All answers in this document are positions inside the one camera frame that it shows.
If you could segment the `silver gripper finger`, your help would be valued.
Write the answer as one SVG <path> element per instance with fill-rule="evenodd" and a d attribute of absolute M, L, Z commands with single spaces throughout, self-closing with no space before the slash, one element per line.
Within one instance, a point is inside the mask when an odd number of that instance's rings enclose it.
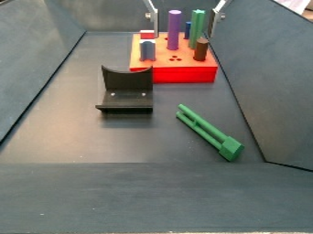
<path fill-rule="evenodd" d="M 159 11 L 155 8 L 151 0 L 142 0 L 144 3 L 146 8 L 148 9 L 148 12 L 146 13 L 146 19 L 150 20 L 154 27 L 154 36 L 159 36 Z"/>
<path fill-rule="evenodd" d="M 214 35 L 215 26 L 218 24 L 218 21 L 221 20 L 221 13 L 226 5 L 226 2 L 227 0 L 219 0 L 217 6 L 211 9 L 210 18 L 209 18 L 209 26 L 207 26 L 209 37 L 213 37 Z"/>

